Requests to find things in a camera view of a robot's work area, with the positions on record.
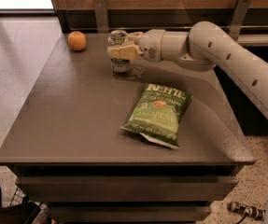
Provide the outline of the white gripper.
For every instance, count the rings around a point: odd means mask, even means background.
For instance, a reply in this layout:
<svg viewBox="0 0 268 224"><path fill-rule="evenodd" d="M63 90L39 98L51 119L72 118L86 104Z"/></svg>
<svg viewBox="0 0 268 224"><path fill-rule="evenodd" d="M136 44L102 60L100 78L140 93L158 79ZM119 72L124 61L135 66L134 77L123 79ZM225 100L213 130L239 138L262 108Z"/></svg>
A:
<svg viewBox="0 0 268 224"><path fill-rule="evenodd" d="M134 44L116 45L107 48L111 58L123 60L136 60L140 55L149 62L162 61L162 39L165 30L152 29L145 33L128 33L129 41Z"/></svg>

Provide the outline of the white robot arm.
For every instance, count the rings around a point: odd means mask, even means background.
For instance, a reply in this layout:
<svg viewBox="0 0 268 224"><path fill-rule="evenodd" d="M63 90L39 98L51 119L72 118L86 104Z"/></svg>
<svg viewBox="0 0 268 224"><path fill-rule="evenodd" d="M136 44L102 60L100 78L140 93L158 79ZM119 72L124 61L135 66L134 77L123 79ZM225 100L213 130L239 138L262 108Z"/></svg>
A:
<svg viewBox="0 0 268 224"><path fill-rule="evenodd" d="M127 71L127 62L138 58L155 63L169 61L199 72L217 66L268 119L268 62L244 49L212 22L200 21L188 32L115 30L109 34L107 53L118 73Z"/></svg>

